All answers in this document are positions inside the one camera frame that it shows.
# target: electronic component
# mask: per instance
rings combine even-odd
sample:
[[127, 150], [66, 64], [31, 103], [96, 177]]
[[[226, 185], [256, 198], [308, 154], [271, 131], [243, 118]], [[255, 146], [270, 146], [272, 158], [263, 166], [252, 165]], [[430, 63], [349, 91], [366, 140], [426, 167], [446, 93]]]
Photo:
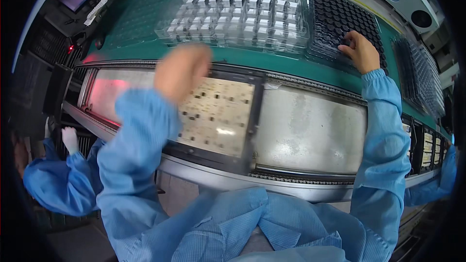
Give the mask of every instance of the electronic component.
[[183, 129], [176, 140], [167, 144], [164, 153], [247, 174], [264, 83], [265, 73], [214, 66], [209, 77], [179, 105]]

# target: reflective metal surface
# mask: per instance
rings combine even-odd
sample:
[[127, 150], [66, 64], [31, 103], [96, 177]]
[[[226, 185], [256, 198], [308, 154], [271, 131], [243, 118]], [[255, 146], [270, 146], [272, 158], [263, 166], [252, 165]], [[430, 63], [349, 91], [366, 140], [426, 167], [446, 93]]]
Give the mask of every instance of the reflective metal surface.
[[317, 92], [266, 90], [257, 135], [257, 163], [302, 171], [356, 173], [367, 108]]
[[154, 70], [148, 69], [100, 69], [94, 79], [87, 102], [95, 113], [121, 124], [115, 114], [115, 101], [131, 87], [152, 87]]

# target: circuit board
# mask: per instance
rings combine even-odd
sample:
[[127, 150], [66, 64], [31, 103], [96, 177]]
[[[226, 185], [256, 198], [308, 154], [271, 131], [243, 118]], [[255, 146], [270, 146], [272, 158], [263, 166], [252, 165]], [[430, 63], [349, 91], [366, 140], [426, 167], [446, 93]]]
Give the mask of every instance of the circuit board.
[[253, 84], [205, 78], [178, 111], [183, 130], [177, 142], [240, 157], [248, 129]]

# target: green mat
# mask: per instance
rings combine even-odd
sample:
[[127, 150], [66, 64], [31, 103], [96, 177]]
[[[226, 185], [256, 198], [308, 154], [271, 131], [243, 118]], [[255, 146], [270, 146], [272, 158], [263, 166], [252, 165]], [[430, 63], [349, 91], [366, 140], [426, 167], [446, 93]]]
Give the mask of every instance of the green mat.
[[[173, 0], [116, 0], [97, 28], [99, 32], [107, 35], [105, 44], [100, 50], [92, 44], [84, 62], [162, 58], [172, 48], [157, 37], [156, 25], [167, 18], [167, 13], [171, 13], [173, 5]], [[399, 33], [380, 18], [377, 20], [380, 24], [387, 69], [400, 88], [397, 64], [390, 42], [390, 39]], [[287, 57], [247, 49], [217, 47], [212, 50], [214, 61], [287, 73], [361, 93], [360, 77], [333, 68], [331, 63], [322, 65], [311, 62], [304, 55]], [[403, 112], [436, 129], [435, 120], [431, 116], [420, 113], [404, 101]], [[441, 132], [445, 137], [449, 137], [445, 130]]]

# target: black frame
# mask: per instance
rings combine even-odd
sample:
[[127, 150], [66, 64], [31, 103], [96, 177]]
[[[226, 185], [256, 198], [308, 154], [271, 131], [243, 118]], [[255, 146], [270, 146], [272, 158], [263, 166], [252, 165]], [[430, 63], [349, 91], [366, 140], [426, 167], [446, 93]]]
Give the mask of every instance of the black frame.
[[249, 115], [248, 126], [246, 130], [246, 139], [241, 157], [233, 157], [216, 152], [211, 152], [189, 145], [169, 141], [163, 148], [162, 152], [173, 157], [177, 157], [189, 162], [201, 164], [214, 169], [247, 175], [250, 171], [250, 165], [253, 159], [255, 148], [255, 138], [259, 126], [260, 108], [264, 95], [264, 84], [266, 74], [264, 72], [213, 65], [208, 75], [209, 78], [224, 79], [236, 82], [254, 84], [253, 101], [251, 103], [251, 113]]

